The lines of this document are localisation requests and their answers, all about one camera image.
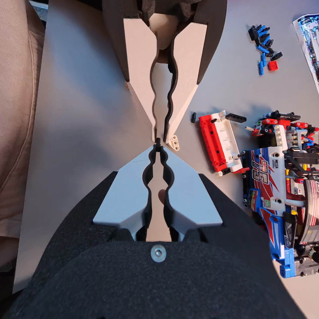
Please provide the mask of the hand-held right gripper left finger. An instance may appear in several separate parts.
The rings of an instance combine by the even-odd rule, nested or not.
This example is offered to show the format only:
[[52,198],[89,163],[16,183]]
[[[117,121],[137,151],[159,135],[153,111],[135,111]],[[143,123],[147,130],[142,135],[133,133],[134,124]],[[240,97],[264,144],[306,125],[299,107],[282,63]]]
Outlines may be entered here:
[[156,145],[149,147],[120,168],[102,201],[93,223],[130,231],[134,241],[145,241],[152,217],[153,178]]

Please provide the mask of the pile of blue black pins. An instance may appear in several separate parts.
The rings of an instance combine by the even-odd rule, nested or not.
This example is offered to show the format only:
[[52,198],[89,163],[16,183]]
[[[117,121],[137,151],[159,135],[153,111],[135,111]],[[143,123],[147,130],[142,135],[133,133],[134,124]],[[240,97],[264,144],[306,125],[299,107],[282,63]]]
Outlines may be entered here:
[[274,55],[274,50],[271,47],[273,39],[270,38],[269,30],[270,27],[266,27],[265,25],[253,25],[248,30],[251,41],[255,42],[257,50],[261,53],[258,63],[258,73],[260,76],[264,74],[266,58],[271,58]]

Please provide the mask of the blue white red lego car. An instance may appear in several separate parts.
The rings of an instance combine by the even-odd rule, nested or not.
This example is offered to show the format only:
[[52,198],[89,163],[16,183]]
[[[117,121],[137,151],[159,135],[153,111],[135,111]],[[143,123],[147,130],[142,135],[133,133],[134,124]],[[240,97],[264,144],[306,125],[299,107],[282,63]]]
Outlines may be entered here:
[[249,167],[243,177],[244,206],[269,235],[272,260],[283,278],[318,273],[319,155],[318,127],[301,116],[267,113],[246,127],[257,149],[244,150]]

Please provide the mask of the white triangular lego piece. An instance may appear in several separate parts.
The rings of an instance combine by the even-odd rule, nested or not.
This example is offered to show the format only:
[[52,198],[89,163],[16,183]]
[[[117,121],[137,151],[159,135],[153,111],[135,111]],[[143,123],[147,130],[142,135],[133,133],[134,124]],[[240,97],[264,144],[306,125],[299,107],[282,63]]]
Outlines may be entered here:
[[171,139],[167,142],[167,145],[173,150],[178,151],[180,149],[178,138],[176,135],[173,135]]

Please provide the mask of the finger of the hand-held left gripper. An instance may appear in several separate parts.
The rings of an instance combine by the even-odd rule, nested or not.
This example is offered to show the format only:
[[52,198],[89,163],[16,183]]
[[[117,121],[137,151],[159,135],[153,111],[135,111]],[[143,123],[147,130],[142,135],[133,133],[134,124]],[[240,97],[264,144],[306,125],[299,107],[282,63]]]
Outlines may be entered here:
[[123,23],[129,70],[127,86],[132,94],[138,116],[149,126],[149,136],[152,142],[155,142],[156,92],[152,83],[152,73],[159,51],[157,37],[140,18],[125,18]]
[[175,134],[197,88],[207,26],[190,23],[178,33],[171,47],[174,78],[168,94],[169,113],[165,118],[164,141]]

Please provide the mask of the instruction booklet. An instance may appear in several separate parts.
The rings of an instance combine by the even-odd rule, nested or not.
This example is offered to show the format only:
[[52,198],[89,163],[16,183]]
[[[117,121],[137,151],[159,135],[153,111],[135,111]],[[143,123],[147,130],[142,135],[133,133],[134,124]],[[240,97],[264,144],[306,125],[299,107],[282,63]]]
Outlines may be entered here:
[[319,14],[307,14],[293,21],[307,64],[319,91]]

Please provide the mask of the red and white lego panel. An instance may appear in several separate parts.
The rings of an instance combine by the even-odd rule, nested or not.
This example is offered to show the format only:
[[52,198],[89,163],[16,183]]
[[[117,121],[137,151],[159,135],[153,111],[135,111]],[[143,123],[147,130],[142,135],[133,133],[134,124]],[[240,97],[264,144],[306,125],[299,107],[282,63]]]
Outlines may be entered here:
[[243,167],[230,121],[225,119],[226,111],[199,117],[201,133],[210,161],[217,176],[228,173],[243,174],[249,167]]

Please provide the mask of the black lego beam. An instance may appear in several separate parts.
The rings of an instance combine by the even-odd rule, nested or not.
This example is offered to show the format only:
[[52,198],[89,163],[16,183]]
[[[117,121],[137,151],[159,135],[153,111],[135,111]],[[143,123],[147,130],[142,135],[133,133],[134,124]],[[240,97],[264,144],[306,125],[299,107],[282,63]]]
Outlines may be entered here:
[[247,121],[247,118],[241,115],[237,115],[237,114],[233,114],[233,113],[229,113],[227,115],[225,115],[225,119],[229,120],[229,121],[233,121],[233,122],[237,122],[237,123],[244,123]]

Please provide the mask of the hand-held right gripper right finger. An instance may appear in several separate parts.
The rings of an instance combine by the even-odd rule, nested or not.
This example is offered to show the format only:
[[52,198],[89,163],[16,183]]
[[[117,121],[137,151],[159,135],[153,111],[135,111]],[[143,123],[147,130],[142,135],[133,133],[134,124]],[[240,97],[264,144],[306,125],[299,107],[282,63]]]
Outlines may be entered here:
[[172,241],[183,241],[188,230],[220,226],[222,219],[198,172],[164,146],[160,147],[164,219]]

